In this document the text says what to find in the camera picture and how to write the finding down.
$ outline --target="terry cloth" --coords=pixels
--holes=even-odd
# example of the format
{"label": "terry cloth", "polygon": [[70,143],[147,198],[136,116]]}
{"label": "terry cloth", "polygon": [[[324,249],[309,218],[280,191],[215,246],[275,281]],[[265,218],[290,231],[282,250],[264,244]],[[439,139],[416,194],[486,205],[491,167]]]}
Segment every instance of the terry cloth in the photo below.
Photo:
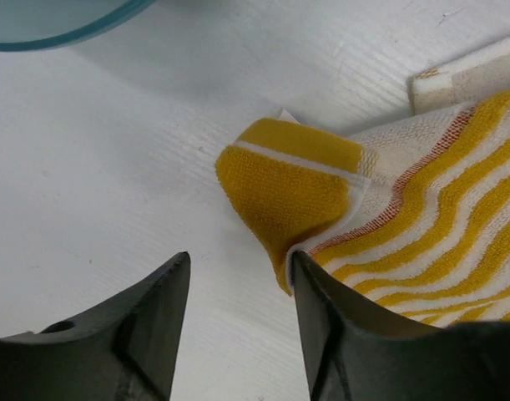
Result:
{"label": "terry cloth", "polygon": [[510,319],[510,89],[476,101],[459,80],[486,79],[502,43],[414,79],[418,112],[445,109],[346,139],[262,119],[223,151],[220,184],[285,291],[302,250],[418,321]]}

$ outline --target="white table surface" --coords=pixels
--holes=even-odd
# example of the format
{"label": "white table surface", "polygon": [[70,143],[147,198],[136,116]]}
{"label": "white table surface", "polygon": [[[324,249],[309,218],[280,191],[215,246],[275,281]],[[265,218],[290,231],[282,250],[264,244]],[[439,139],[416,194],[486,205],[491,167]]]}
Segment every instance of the white table surface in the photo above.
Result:
{"label": "white table surface", "polygon": [[193,260],[173,401],[306,401],[293,300],[213,164],[285,106],[342,134],[510,34],[510,1],[159,0],[70,48],[0,53],[0,337]]}

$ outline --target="yellow and white striped towel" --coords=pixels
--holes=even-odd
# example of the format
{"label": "yellow and white striped towel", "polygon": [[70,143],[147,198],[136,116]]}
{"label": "yellow and white striped towel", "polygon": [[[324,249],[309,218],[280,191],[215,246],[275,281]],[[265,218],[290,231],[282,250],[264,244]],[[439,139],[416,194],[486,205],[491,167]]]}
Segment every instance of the yellow and white striped towel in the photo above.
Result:
{"label": "yellow and white striped towel", "polygon": [[[446,94],[453,103],[448,81],[438,70],[418,76],[420,107]],[[216,172],[288,293],[289,256],[303,250],[425,323],[510,319],[510,90],[347,139],[263,119],[223,151]]]}

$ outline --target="bowl rim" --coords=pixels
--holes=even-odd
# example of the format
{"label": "bowl rim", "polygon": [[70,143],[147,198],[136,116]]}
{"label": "bowl rim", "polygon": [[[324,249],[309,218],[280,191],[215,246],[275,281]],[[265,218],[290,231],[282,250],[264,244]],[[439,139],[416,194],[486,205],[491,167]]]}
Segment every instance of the bowl rim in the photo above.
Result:
{"label": "bowl rim", "polygon": [[128,0],[105,16],[81,28],[74,29],[73,31],[52,36],[51,38],[31,40],[29,42],[0,43],[0,52],[26,52],[45,48],[59,48],[82,42],[83,40],[90,39],[100,33],[117,27],[136,14],[142,12],[154,2],[155,0]]}

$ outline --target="teal bowl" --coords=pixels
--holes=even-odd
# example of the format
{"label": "teal bowl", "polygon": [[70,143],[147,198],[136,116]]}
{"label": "teal bowl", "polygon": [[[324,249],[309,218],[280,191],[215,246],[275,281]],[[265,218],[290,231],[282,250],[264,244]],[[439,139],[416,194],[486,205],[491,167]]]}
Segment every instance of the teal bowl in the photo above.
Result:
{"label": "teal bowl", "polygon": [[127,21],[154,0],[0,0],[0,52],[57,48]]}

